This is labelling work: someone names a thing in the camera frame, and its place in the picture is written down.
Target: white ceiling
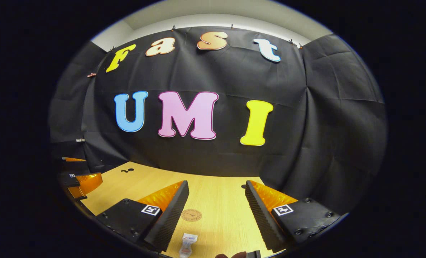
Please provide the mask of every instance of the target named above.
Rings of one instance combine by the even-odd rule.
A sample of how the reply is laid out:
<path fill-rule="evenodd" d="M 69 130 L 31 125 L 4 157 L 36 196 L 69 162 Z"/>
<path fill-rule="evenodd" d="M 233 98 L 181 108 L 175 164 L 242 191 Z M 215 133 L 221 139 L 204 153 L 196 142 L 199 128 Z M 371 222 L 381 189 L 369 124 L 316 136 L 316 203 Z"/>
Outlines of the white ceiling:
<path fill-rule="evenodd" d="M 332 32 L 313 19 L 286 5 L 269 0 L 164 0 L 139 10 L 124 21 L 133 29 L 179 16 L 231 14 L 272 23 L 294 31 L 309 40 Z"/>

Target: white wall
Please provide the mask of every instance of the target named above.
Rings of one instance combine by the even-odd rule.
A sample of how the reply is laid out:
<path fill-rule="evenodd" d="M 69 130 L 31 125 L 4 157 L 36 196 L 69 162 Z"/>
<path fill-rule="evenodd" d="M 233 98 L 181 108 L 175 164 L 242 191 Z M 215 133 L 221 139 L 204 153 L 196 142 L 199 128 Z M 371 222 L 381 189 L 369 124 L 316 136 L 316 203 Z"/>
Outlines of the white wall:
<path fill-rule="evenodd" d="M 91 41 L 105 51 L 109 51 L 113 46 L 120 46 L 126 43 L 126 38 L 131 35 L 134 30 L 128 24 L 121 20 L 96 35 Z"/>
<path fill-rule="evenodd" d="M 173 28 L 173 25 L 175 25 L 176 28 L 186 28 L 196 26 L 230 27 L 232 24 L 234 25 L 234 28 L 242 28 L 270 34 L 284 40 L 292 39 L 293 42 L 300 43 L 302 45 L 310 42 L 309 39 L 295 33 L 294 31 L 257 19 L 230 14 L 195 14 L 171 18 L 139 28 L 129 34 L 129 36 L 127 36 L 121 44 L 149 34 L 170 30 Z"/>

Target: blue letter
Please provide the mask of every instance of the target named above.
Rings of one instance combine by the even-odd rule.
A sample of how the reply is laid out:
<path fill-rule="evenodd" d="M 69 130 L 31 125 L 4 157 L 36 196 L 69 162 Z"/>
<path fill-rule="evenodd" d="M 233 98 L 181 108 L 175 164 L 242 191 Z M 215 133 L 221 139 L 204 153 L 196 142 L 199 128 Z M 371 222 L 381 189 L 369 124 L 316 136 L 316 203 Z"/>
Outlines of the blue letter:
<path fill-rule="evenodd" d="M 125 103 L 128 100 L 127 94 L 119 94 L 114 97 L 116 103 L 116 121 L 118 126 L 126 132 L 136 132 L 144 124 L 144 99 L 148 96 L 147 91 L 137 91 L 133 93 L 135 100 L 135 120 L 128 122 L 125 116 Z"/>
<path fill-rule="evenodd" d="M 270 44 L 267 39 L 254 39 L 254 42 L 259 44 L 260 53 L 270 61 L 280 62 L 281 58 L 273 54 L 273 50 L 278 50 L 277 46 Z"/>

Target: hand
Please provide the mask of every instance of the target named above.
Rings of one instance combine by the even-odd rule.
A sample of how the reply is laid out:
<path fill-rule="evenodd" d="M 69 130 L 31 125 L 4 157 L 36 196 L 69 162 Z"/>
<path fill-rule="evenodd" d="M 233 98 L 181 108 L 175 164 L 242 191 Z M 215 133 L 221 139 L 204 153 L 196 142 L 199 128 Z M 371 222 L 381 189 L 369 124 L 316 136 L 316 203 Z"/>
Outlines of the hand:
<path fill-rule="evenodd" d="M 221 254 L 216 255 L 214 258 L 229 258 L 229 257 L 227 257 L 225 254 L 221 253 Z M 246 258 L 246 252 L 236 253 L 231 258 Z"/>

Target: pink letter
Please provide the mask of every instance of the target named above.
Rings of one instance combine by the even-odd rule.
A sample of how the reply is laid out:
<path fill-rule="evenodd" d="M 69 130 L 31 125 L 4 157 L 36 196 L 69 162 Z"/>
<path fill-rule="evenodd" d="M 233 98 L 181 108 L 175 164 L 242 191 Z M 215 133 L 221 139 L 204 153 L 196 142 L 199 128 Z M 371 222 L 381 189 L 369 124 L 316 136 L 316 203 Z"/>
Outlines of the pink letter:
<path fill-rule="evenodd" d="M 172 128 L 172 119 L 175 126 L 184 137 L 187 130 L 195 119 L 190 136 L 194 139 L 214 139 L 216 133 L 213 131 L 213 107 L 219 99 L 214 92 L 203 91 L 198 93 L 186 109 L 180 95 L 175 91 L 160 93 L 162 101 L 162 128 L 159 130 L 161 137 L 173 137 L 176 132 Z"/>

